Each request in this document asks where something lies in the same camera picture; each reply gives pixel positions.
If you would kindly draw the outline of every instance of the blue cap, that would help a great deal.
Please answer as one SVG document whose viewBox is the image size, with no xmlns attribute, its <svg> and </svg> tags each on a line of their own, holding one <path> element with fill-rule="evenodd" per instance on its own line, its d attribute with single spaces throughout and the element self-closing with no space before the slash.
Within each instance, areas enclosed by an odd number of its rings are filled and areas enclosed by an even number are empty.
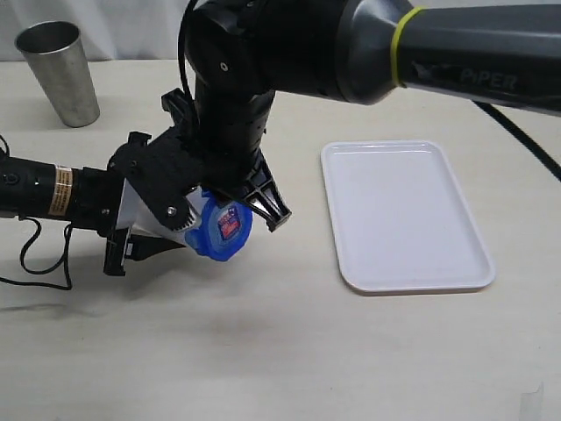
<svg viewBox="0 0 561 421">
<path fill-rule="evenodd" d="M 202 208 L 201 224 L 185 233 L 185 241 L 201 256 L 227 261 L 241 248 L 252 231 L 253 212 L 238 202 L 218 206 L 214 195 L 202 192 L 207 203 Z"/>
</svg>

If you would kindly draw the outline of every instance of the white table surface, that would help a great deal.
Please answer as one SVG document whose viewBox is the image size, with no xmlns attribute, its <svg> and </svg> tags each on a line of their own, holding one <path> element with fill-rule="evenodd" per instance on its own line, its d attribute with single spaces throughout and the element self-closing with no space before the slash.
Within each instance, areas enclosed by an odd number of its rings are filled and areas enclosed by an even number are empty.
<svg viewBox="0 0 561 421">
<path fill-rule="evenodd" d="M 0 64 L 0 133 L 13 156 L 104 168 L 128 131 L 171 122 L 173 61 L 91 64 L 102 116 L 68 129 L 24 63 Z M 561 159 L 561 119 L 508 115 Z M 336 140 L 429 139 L 447 153 L 497 266 L 459 295 L 362 297 L 337 271 L 319 153 Z M 104 241 L 76 232 L 75 289 L 0 286 L 3 421 L 510 421 L 544 385 L 561 413 L 561 189 L 469 102 L 399 91 L 375 106 L 279 94 L 263 150 L 294 212 L 258 220 L 231 262 L 185 250 L 102 274 Z M 30 251 L 46 266 L 62 223 Z M 0 275 L 31 223 L 0 221 Z M 46 277 L 62 281 L 62 273 Z"/>
</svg>

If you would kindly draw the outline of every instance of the white tray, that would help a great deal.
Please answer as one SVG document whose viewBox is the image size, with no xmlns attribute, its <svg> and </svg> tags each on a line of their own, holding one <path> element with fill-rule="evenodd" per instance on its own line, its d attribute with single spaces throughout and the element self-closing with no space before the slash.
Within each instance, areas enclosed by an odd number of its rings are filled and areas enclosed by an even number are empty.
<svg viewBox="0 0 561 421">
<path fill-rule="evenodd" d="M 441 149 L 332 143 L 323 177 L 339 268 L 365 293 L 481 289 L 494 264 Z"/>
</svg>

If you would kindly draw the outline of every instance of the metal tumbler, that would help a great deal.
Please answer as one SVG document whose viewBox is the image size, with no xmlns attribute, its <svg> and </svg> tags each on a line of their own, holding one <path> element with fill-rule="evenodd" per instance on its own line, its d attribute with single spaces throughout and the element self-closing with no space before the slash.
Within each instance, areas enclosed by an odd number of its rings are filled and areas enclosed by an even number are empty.
<svg viewBox="0 0 561 421">
<path fill-rule="evenodd" d="M 16 48 L 25 57 L 62 123 L 83 127 L 99 118 L 96 91 L 76 25 L 41 22 L 16 37 Z"/>
</svg>

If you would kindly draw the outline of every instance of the orange label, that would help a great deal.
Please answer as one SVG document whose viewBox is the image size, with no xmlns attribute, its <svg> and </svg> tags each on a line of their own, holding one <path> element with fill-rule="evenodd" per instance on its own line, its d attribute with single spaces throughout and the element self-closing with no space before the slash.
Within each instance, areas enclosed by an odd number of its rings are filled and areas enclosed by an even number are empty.
<svg viewBox="0 0 561 421">
<path fill-rule="evenodd" d="M 49 215 L 64 217 L 67 213 L 70 197 L 72 196 L 73 174 L 71 168 L 56 167 L 56 179 L 54 182 L 53 201 L 49 209 Z"/>
</svg>

